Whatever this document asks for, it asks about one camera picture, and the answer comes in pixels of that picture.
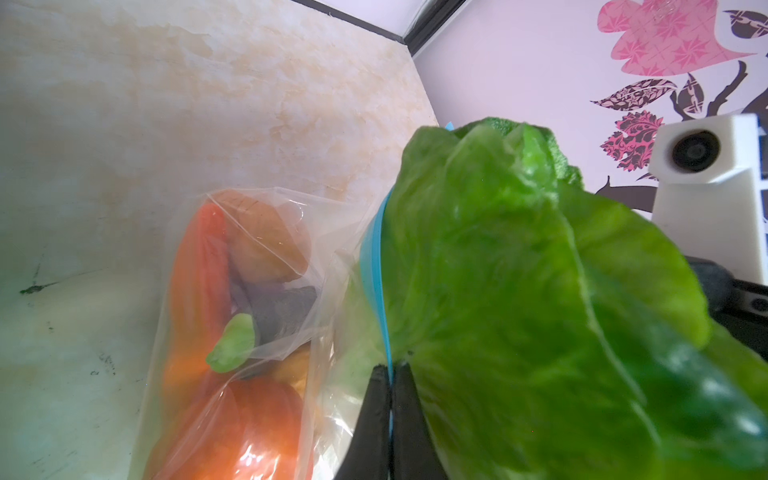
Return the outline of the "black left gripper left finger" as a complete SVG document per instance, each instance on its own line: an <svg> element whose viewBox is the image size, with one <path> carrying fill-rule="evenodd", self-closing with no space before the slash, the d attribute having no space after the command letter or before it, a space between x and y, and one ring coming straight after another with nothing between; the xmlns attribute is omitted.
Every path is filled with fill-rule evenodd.
<svg viewBox="0 0 768 480"><path fill-rule="evenodd" d="M354 434L335 480L387 480L390 475L392 391L388 368L373 368Z"/></svg>

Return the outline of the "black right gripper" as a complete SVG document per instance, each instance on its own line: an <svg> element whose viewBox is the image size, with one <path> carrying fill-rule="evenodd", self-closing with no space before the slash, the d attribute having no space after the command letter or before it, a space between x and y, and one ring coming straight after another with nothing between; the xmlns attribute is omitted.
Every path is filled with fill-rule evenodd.
<svg viewBox="0 0 768 480"><path fill-rule="evenodd" d="M710 316L767 359L767 286L736 279L723 266L686 256L707 298Z"/></svg>

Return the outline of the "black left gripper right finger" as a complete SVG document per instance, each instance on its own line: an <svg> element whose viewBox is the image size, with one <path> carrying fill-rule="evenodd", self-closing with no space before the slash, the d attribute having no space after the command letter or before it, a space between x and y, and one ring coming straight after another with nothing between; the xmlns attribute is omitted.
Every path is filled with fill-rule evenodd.
<svg viewBox="0 0 768 480"><path fill-rule="evenodd" d="M391 476L395 480L446 480L423 413L412 369L401 363L392 386Z"/></svg>

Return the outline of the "clear zip top bag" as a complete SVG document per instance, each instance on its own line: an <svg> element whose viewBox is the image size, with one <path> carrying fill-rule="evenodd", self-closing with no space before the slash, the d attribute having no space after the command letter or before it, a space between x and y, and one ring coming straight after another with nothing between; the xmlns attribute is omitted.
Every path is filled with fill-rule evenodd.
<svg viewBox="0 0 768 480"><path fill-rule="evenodd" d="M449 299L427 251L461 132L419 129L352 268L340 203L221 190L172 263L133 479L447 479L413 360Z"/></svg>

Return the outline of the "green cabbage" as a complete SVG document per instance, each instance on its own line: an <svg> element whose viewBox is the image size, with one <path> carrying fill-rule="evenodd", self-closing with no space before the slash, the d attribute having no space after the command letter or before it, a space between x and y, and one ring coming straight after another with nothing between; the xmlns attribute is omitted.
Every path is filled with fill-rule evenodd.
<svg viewBox="0 0 768 480"><path fill-rule="evenodd" d="M763 479L767 365L652 223L542 127L485 119L438 177L449 299L413 355L447 479Z"/></svg>

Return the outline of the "orange carrot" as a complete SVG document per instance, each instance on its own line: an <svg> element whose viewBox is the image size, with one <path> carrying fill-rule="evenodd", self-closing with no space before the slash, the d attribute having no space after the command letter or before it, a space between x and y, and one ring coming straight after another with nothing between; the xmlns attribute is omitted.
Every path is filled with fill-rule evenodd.
<svg viewBox="0 0 768 480"><path fill-rule="evenodd" d="M229 308L227 218L219 205L208 202L187 225L170 276L165 391L190 390L210 371L206 357L221 338Z"/></svg>

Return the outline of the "purple onion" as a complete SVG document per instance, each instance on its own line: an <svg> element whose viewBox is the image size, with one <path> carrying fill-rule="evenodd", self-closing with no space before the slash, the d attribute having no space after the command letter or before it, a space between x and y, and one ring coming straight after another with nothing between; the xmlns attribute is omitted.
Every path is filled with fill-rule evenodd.
<svg viewBox="0 0 768 480"><path fill-rule="evenodd" d="M235 283L230 296L233 312L250 314L260 333L252 358L283 359L307 338L307 319L317 299L315 287Z"/></svg>

